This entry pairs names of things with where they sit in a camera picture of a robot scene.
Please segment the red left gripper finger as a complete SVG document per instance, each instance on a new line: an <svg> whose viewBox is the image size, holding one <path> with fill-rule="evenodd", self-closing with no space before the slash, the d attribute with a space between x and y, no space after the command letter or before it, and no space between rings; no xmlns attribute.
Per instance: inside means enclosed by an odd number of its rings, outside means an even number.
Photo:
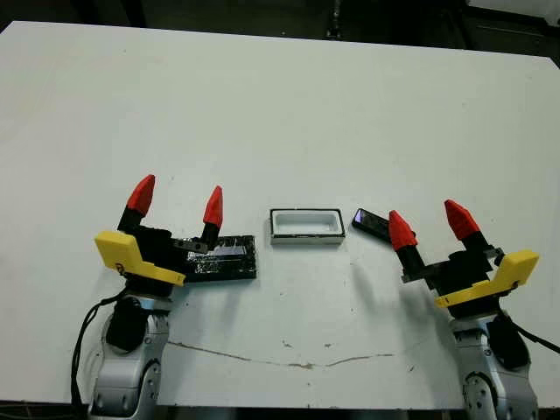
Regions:
<svg viewBox="0 0 560 420"><path fill-rule="evenodd" d="M204 228L200 236L200 241L206 246L214 246L218 240L221 225L223 222L223 191L217 185L206 203L206 210L203 216Z"/></svg>
<svg viewBox="0 0 560 420"><path fill-rule="evenodd" d="M156 177L149 174L136 185L117 225L119 231L129 232L141 224L151 206L155 181Z"/></svg>

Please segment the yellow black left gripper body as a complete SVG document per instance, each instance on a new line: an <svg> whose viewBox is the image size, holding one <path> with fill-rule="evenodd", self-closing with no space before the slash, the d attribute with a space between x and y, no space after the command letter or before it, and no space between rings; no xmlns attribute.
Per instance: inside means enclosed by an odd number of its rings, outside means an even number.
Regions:
<svg viewBox="0 0 560 420"><path fill-rule="evenodd" d="M179 239L168 230L142 226L102 231L94 242L104 265L125 277L129 290L160 296L185 284L193 272L189 254L209 252L209 238L205 234Z"/></svg>

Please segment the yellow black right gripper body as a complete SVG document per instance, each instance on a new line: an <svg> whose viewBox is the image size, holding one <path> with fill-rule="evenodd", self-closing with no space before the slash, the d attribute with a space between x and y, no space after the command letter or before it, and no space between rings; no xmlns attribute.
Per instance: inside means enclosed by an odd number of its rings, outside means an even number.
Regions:
<svg viewBox="0 0 560 420"><path fill-rule="evenodd" d="M436 306L454 318L497 311L499 299L523 286L538 261L532 250L506 254L489 248L457 251L445 261L426 264L415 247L400 249L402 280L424 280L437 293Z"/></svg>

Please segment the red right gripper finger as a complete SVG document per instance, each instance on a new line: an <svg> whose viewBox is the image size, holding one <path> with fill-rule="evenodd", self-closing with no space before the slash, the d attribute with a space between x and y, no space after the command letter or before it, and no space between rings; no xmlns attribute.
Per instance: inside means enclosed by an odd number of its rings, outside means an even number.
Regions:
<svg viewBox="0 0 560 420"><path fill-rule="evenodd" d="M466 250L486 251L490 244L470 212L453 199L444 202L448 224Z"/></svg>
<svg viewBox="0 0 560 420"><path fill-rule="evenodd" d="M417 250L417 239L408 222L396 210L389 212L388 233L402 265L403 279L420 279L425 264Z"/></svg>

